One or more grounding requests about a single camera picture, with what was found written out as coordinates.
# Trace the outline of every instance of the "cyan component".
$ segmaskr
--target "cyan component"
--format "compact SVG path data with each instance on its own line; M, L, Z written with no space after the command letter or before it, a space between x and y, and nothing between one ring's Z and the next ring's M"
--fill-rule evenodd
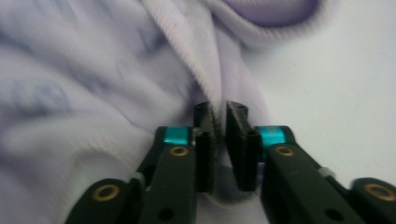
M259 130L262 134L262 145L264 147L262 160L266 161L268 147L274 144L286 143L286 136L279 126L260 126Z
M174 145L187 146L189 144L189 129L187 127L167 127L163 141Z

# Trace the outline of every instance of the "wrinkled cloth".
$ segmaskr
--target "wrinkled cloth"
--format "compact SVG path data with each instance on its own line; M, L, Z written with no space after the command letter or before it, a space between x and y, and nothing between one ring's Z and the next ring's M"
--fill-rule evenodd
M264 125L241 48L310 31L330 2L0 0L0 223L64 223L90 185L131 178L158 126L191 126L201 102L220 121L226 100L242 103ZM197 223L266 223L229 168L216 177Z

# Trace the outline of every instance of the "screw hole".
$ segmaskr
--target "screw hole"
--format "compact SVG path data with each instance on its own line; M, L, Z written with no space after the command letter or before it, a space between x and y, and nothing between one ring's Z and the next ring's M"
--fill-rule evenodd
M390 195L389 191L385 189L381 189L379 187L373 187L373 192L375 192L378 196L388 197Z
M164 208L158 213L158 218L161 221L169 221L175 216L175 213L172 211L172 209L169 208Z
M177 147L177 148L175 148L175 151L174 151L176 154L180 154L180 153L183 153L184 152L184 149L182 148L182 147Z
M107 189L102 189L102 191L99 192L99 197L107 197L108 195L111 195L113 193L114 189L107 188Z
M339 213L337 210L327 209L326 211L324 211L324 213L331 220L334 220L334 221L342 221L342 220L344 220L343 215L341 215L341 213Z

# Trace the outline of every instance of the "white fabric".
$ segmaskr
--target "white fabric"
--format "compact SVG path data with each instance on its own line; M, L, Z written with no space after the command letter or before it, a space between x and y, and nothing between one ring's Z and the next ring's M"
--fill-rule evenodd
M309 20L263 27L220 0L0 0L0 223L63 223L88 186L128 180L155 129L191 126L203 101L219 120L234 100L265 124L240 41L307 31L328 2ZM222 208L200 195L197 223L265 223L249 199Z

